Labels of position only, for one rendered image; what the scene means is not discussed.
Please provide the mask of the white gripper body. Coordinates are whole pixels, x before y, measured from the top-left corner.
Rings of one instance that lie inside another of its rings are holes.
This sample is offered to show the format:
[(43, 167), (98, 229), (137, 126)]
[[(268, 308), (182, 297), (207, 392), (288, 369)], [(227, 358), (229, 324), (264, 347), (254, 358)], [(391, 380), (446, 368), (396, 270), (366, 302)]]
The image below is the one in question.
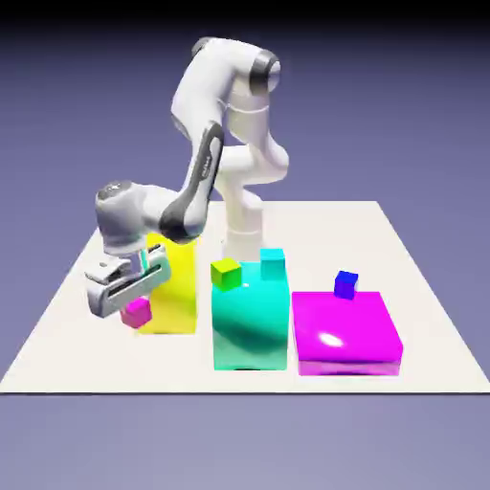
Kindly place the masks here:
[(105, 318), (133, 300), (149, 295), (170, 277), (170, 265), (163, 244), (123, 257), (103, 254), (86, 270), (90, 311)]

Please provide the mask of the small magenta cube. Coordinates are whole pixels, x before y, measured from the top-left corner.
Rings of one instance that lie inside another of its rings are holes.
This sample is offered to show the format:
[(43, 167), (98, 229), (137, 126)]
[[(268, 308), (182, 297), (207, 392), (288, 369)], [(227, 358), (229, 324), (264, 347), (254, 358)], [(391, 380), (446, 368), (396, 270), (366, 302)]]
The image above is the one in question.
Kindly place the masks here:
[(120, 311), (120, 315), (125, 325), (139, 329), (152, 319), (149, 299), (142, 297), (131, 301)]

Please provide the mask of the small lime green cube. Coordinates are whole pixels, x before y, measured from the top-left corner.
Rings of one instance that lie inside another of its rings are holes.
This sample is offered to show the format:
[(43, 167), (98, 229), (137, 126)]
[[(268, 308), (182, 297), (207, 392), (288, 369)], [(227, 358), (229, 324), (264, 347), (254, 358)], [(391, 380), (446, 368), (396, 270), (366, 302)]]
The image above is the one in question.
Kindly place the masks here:
[(211, 263), (212, 285), (221, 291), (230, 291), (242, 283), (241, 264), (233, 258), (225, 257)]

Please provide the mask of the small cyan cube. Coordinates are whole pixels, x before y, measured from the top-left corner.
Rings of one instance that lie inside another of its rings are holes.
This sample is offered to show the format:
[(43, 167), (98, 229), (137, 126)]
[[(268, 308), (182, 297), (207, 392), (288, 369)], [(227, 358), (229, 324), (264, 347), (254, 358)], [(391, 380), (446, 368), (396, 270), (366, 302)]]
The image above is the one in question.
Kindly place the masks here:
[(282, 280), (285, 277), (285, 255), (281, 248), (260, 249), (260, 274), (263, 280)]

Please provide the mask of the small blue cube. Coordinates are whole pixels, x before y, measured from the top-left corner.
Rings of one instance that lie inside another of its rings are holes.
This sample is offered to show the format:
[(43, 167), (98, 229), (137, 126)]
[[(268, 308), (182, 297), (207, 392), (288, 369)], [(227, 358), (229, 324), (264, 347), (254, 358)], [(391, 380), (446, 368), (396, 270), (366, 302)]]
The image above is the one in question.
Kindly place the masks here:
[(352, 300), (356, 294), (359, 275), (341, 270), (335, 277), (334, 295), (341, 299)]

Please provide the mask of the large yellow box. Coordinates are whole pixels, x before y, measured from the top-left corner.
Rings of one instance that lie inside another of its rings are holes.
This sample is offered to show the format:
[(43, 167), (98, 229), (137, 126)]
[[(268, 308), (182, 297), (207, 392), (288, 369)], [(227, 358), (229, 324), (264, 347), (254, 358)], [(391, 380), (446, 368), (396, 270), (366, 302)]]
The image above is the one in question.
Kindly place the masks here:
[(170, 279), (150, 296), (152, 319), (141, 334), (194, 334), (197, 323), (196, 240), (178, 245), (158, 234), (149, 234), (146, 245), (163, 244), (171, 268)]

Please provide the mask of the large cyan box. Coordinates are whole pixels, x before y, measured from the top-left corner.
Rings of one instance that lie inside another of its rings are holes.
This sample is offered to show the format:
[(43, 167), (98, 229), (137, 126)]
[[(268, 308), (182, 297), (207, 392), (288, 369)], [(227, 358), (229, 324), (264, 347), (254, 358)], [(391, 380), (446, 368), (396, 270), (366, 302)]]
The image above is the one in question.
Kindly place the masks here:
[(290, 288), (282, 270), (264, 276), (258, 262), (243, 262), (242, 283), (212, 288), (212, 350), (216, 370), (285, 370)]

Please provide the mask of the large magenta box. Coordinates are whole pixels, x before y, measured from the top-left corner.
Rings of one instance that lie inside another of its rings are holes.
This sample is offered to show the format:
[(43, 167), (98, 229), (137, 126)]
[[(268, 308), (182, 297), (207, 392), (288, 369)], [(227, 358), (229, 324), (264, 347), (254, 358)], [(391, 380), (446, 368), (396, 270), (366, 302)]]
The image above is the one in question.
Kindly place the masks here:
[(403, 344), (380, 293), (295, 292), (292, 308), (300, 375), (399, 374)]

